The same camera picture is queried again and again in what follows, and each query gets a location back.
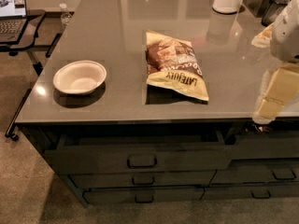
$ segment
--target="floor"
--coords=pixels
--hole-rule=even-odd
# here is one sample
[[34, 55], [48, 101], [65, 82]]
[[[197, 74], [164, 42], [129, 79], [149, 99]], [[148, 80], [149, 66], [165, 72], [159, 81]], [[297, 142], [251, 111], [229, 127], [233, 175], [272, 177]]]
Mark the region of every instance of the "floor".
[[[60, 29], [45, 19], [36, 43], [49, 44]], [[45, 53], [38, 53], [43, 64]], [[148, 204], [106, 204], [83, 208], [27, 139], [4, 134], [22, 96], [36, 81], [26, 53], [0, 53], [0, 224], [31, 223], [199, 223], [296, 224], [299, 199], [225, 200]]]

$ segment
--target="white bowl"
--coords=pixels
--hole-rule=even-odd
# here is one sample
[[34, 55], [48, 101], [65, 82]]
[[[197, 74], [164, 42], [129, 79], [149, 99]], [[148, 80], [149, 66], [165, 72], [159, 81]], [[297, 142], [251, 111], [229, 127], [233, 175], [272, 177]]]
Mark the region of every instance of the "white bowl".
[[93, 61], [77, 61], [67, 64], [54, 76], [54, 87], [67, 94], [88, 94], [105, 80], [105, 67]]

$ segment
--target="glossy countertop surface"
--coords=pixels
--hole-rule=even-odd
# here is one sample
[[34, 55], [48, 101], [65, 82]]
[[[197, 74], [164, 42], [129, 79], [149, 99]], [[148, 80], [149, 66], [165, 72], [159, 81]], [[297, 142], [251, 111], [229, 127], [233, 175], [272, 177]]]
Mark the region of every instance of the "glossy countertop surface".
[[[281, 61], [251, 45], [264, 27], [242, 7], [233, 15], [212, 10], [213, 0], [81, 0], [36, 82], [17, 123], [138, 122], [250, 119], [263, 74]], [[154, 94], [146, 85], [146, 31], [189, 40], [202, 68], [208, 104]], [[107, 70], [105, 83], [87, 96], [54, 89], [64, 65], [92, 60]], [[281, 117], [299, 117], [299, 98]]]

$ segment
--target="desk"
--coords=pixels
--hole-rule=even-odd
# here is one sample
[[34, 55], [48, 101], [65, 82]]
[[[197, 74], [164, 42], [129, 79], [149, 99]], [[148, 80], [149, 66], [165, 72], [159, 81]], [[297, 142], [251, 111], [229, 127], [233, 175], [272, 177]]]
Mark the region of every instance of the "desk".
[[[16, 122], [82, 204], [299, 195], [298, 100], [274, 132], [250, 130], [263, 73], [280, 61], [250, 44], [259, 19], [212, 1], [80, 2]], [[148, 89], [147, 29], [192, 41], [208, 105]], [[54, 74], [77, 60], [101, 63], [105, 83], [59, 93]]]
[[[28, 11], [28, 23], [25, 27], [23, 34], [21, 35], [21, 39], [19, 43], [9, 44], [9, 45], [0, 44], [0, 52], [8, 52], [10, 56], [17, 55], [19, 51], [25, 51], [28, 54], [38, 76], [42, 72], [43, 66], [41, 62], [38, 60], [38, 58], [36, 57], [35, 52], [47, 51], [50, 48], [50, 45], [35, 44], [36, 38], [38, 37], [38, 32], [37, 32], [38, 28], [45, 17], [46, 17], [46, 12], [44, 10]], [[18, 135], [13, 133], [13, 130], [15, 128], [15, 119], [18, 116], [24, 101], [26, 100], [26, 97], [29, 95], [30, 90], [28, 90], [25, 93], [20, 103], [20, 106], [18, 107], [17, 112], [7, 129], [6, 137], [11, 137], [13, 140], [18, 140]]]

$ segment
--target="drawer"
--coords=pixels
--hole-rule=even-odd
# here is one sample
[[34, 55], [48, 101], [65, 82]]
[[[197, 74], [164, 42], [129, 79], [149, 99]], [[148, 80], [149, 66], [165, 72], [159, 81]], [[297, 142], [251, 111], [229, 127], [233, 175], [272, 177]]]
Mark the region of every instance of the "drawer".
[[200, 200], [204, 189], [194, 187], [155, 189], [99, 189], [85, 192], [83, 197], [89, 204], [100, 203], [153, 203]]
[[205, 188], [202, 200], [217, 199], [270, 199], [299, 197], [298, 184], [267, 185], [260, 187], [216, 187]]
[[45, 151], [44, 158], [59, 175], [216, 170], [225, 169], [231, 161], [219, 133], [205, 138], [162, 135], [126, 137], [132, 144], [124, 145], [119, 137], [104, 142], [98, 137], [82, 141], [63, 135], [57, 149]]
[[80, 189], [150, 187], [172, 185], [203, 185], [211, 181], [215, 171], [206, 172], [169, 172], [169, 173], [134, 173], [113, 175], [70, 175]]
[[227, 170], [219, 170], [211, 185], [298, 182], [299, 161], [232, 161]]
[[245, 133], [235, 136], [233, 160], [299, 158], [299, 131]]
[[216, 170], [231, 161], [219, 150], [100, 149], [51, 151], [45, 159], [58, 175]]

